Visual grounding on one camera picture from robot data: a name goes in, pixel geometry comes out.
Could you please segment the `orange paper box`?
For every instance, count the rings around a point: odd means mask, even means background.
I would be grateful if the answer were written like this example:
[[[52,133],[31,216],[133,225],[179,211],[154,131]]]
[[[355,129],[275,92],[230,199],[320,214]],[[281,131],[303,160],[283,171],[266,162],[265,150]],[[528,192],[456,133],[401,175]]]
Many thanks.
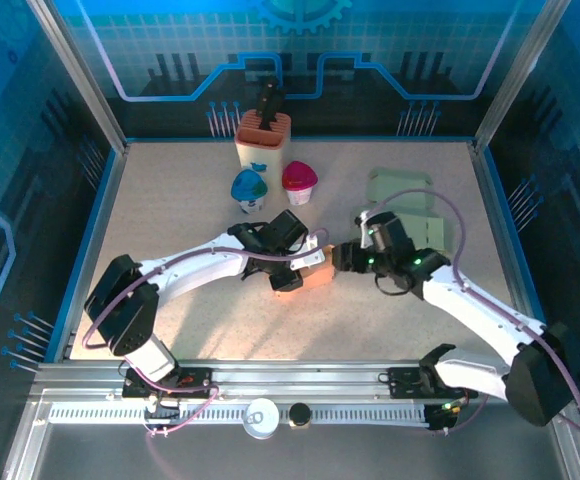
[[[303,284],[300,287],[289,292],[276,292],[275,296],[280,299],[291,298],[298,293],[314,290],[330,283],[335,277],[335,268],[332,263],[333,248],[333,245],[327,245],[323,249],[325,255],[324,262],[299,270],[303,280]]]

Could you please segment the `green paper box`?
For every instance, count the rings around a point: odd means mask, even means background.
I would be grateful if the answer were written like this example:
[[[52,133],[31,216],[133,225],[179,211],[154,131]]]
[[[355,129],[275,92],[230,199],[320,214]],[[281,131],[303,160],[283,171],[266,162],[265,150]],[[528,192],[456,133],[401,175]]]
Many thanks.
[[[425,172],[373,168],[366,184],[366,204],[351,210],[352,232],[358,233],[355,218],[364,210],[371,210],[388,196],[404,190],[434,190],[431,177]],[[406,234],[417,249],[432,248],[442,253],[454,251],[455,224],[437,212],[439,200],[429,193],[411,192],[386,204],[400,220]]]

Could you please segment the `yogurt cup pink lid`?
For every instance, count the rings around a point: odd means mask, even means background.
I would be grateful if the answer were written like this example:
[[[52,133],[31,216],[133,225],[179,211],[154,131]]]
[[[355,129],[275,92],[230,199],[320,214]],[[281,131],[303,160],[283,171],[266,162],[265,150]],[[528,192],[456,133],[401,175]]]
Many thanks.
[[[317,183],[316,172],[301,161],[290,162],[282,174],[282,187],[292,206],[307,204]]]

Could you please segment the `yogurt cup blue lid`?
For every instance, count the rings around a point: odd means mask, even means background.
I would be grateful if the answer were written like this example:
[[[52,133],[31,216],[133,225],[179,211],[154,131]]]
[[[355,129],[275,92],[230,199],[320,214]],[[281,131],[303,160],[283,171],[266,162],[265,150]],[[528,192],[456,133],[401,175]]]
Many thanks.
[[[243,169],[235,177],[230,194],[240,210],[246,214],[259,212],[264,207],[268,187],[263,177],[251,169]]]

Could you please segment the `cream knife block orange top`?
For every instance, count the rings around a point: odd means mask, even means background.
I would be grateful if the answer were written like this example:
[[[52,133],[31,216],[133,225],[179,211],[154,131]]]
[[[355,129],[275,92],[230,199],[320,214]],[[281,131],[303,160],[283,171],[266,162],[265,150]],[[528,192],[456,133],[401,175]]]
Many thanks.
[[[279,189],[291,140],[291,117],[277,113],[270,130],[261,129],[261,121],[255,109],[243,114],[234,136],[237,154],[242,168],[256,170],[269,189]]]

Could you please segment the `black round knob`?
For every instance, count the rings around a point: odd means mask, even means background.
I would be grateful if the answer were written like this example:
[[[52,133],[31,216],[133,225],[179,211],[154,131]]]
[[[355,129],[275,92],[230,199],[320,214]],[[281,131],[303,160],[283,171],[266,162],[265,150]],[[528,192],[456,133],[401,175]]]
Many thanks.
[[[288,410],[288,423],[291,428],[307,428],[312,419],[310,406],[303,402],[297,402],[290,406]]]

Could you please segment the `white round tin can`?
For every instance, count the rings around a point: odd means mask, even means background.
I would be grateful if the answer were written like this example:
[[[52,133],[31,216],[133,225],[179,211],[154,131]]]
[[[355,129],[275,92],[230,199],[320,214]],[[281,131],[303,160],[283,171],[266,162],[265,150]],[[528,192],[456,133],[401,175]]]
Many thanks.
[[[244,412],[244,429],[248,435],[257,440],[272,437],[279,424],[279,409],[270,399],[257,398],[247,406]]]

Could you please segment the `black controller board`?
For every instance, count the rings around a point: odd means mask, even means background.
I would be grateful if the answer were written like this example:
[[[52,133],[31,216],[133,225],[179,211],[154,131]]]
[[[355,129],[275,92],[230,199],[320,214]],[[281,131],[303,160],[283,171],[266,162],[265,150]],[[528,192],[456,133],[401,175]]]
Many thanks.
[[[460,412],[465,406],[463,399],[446,401],[441,404],[426,404],[424,406],[425,422],[427,429],[433,432],[445,431],[454,428],[459,419]]]

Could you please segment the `grey metal shelf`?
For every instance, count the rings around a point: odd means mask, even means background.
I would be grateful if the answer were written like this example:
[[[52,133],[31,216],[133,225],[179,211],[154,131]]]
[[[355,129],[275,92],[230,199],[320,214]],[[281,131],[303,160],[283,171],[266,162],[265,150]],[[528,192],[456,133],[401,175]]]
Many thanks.
[[[523,423],[490,402],[449,434],[377,425],[277,428],[268,439],[241,424],[189,425],[167,436],[140,425],[73,422],[33,407],[0,480],[580,480],[580,435],[557,422]]]

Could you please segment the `aluminium side rail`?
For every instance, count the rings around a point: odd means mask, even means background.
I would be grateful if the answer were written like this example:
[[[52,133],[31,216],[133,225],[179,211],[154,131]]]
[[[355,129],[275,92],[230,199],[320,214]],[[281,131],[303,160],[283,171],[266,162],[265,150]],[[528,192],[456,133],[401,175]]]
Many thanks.
[[[513,221],[507,195],[504,192],[493,157],[488,148],[477,149],[475,141],[468,143],[468,152],[481,191],[512,306],[521,313],[546,323],[545,314],[521,245],[519,231]]]
[[[46,348],[45,363],[62,362],[69,340],[78,329],[84,302],[94,276],[94,270],[105,238],[110,215],[117,196],[128,149],[112,150],[96,192],[73,268],[68,279],[57,319]]]

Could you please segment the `aluminium mounting rail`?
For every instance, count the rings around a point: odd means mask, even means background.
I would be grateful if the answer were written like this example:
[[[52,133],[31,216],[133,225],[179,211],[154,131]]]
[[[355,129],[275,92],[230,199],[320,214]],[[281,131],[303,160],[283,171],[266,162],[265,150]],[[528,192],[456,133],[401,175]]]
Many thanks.
[[[425,367],[448,387],[466,388],[504,399],[508,393],[551,391],[565,380],[552,362],[524,366],[517,359],[512,367],[494,357],[453,349],[436,366],[405,362],[304,362],[180,360],[178,366],[210,368],[212,382],[229,397],[247,395],[369,397],[388,395],[388,387],[377,380],[391,367]]]

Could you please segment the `black handled knife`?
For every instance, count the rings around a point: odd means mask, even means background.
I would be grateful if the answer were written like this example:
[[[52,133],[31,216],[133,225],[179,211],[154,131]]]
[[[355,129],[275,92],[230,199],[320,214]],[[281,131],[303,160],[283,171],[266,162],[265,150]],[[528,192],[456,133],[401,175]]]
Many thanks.
[[[268,77],[264,81],[259,94],[257,109],[263,111],[268,106],[272,105],[278,93],[278,79],[276,77]]]
[[[279,112],[284,100],[285,93],[283,91],[263,94],[259,98],[256,115],[260,119],[260,130],[271,130],[271,123],[276,120],[276,114]]]

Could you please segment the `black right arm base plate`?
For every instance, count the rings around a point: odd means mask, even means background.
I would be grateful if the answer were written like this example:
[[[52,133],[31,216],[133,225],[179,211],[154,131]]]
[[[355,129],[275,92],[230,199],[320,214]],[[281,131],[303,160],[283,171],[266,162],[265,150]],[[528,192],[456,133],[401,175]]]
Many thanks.
[[[391,399],[451,399],[468,396],[476,399],[473,390],[448,387],[425,367],[391,367],[381,372],[377,380],[388,387]]]

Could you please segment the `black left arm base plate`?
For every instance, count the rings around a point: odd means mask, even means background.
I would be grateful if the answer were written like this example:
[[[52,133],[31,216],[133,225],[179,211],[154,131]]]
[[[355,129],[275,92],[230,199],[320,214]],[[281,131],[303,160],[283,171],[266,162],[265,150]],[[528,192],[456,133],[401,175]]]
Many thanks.
[[[128,368],[125,373],[122,397],[147,399],[154,395],[157,399],[208,399],[212,370],[199,367],[176,367],[163,379],[156,381],[157,389],[146,383],[137,372]]]

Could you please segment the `aluminium frame post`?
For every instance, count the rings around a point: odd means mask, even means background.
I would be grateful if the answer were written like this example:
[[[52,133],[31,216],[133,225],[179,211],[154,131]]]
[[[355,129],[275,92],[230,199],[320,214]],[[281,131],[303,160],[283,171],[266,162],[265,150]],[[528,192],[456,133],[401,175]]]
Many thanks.
[[[126,153],[126,137],[65,21],[52,0],[26,0],[86,106],[113,150]]]
[[[477,129],[473,146],[475,153],[481,154],[489,146],[571,1],[545,0]]]

